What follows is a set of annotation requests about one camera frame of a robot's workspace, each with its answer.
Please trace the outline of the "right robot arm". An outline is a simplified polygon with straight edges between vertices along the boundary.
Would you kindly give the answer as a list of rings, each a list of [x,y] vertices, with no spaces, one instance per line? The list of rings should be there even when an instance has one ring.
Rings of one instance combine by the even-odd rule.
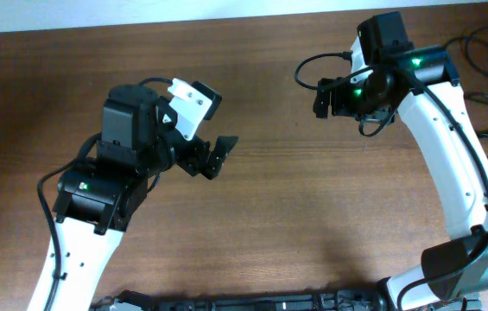
[[[488,158],[446,49],[416,48],[400,13],[390,12],[361,22],[343,58],[351,71],[318,82],[315,116],[378,127],[399,117],[428,166],[449,237],[411,270],[382,280],[377,308],[418,309],[488,289]]]

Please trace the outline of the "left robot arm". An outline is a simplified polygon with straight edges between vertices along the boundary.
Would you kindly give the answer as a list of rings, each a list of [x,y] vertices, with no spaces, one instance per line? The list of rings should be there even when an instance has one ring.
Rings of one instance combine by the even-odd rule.
[[[146,80],[113,87],[101,131],[69,163],[38,181],[51,239],[29,309],[91,306],[133,214],[162,173],[178,166],[191,176],[218,176],[238,138],[219,136],[209,143],[196,132],[218,109],[221,94],[199,81],[164,82],[168,96]]]

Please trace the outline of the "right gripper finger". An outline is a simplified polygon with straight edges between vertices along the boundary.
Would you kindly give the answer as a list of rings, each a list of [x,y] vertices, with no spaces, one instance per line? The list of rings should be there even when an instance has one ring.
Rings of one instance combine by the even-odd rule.
[[[318,81],[316,97],[313,104],[313,112],[317,118],[328,118],[329,107],[331,105],[331,91],[322,91],[321,88],[332,82],[333,80],[329,78],[322,78]]]
[[[376,110],[370,114],[365,114],[362,121],[367,124],[392,124],[393,111],[392,110]]]

